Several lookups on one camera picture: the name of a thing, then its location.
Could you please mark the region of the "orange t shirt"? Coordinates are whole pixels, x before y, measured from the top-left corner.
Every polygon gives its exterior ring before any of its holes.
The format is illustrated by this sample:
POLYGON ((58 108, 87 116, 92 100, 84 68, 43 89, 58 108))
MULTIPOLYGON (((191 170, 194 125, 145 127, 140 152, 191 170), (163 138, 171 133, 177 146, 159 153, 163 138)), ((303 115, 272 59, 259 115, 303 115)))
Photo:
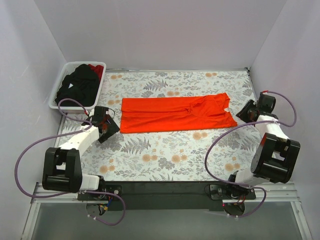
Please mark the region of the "orange t shirt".
POLYGON ((193 131, 236 127, 224 93, 205 96, 123 98, 123 134, 193 131))

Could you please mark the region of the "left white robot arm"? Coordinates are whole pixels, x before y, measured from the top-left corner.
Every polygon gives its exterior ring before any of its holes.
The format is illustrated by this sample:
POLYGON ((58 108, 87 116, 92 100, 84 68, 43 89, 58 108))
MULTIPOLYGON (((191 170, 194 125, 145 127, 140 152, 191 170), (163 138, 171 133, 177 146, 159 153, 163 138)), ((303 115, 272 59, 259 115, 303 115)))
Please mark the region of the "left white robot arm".
POLYGON ((110 111, 108 107, 96 106, 82 123, 79 133, 59 147, 47 149, 42 175, 42 187, 45 190, 67 193, 89 191, 95 200, 106 196, 102 178, 82 172, 81 157, 92 144, 102 144, 120 131, 110 111))

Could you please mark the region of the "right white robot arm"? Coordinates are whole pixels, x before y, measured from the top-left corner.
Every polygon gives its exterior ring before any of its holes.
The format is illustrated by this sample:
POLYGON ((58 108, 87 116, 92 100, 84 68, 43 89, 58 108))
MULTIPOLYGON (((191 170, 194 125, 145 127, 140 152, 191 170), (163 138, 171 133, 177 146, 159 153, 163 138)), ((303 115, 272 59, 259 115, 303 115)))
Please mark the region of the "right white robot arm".
POLYGON ((257 101, 249 100, 236 114, 245 123, 253 123, 262 136, 249 168, 235 171, 229 176, 227 195, 237 199, 245 188, 265 182, 287 183, 298 158, 301 145, 290 139, 281 129, 278 117, 273 114, 276 98, 270 91, 262 91, 257 101))

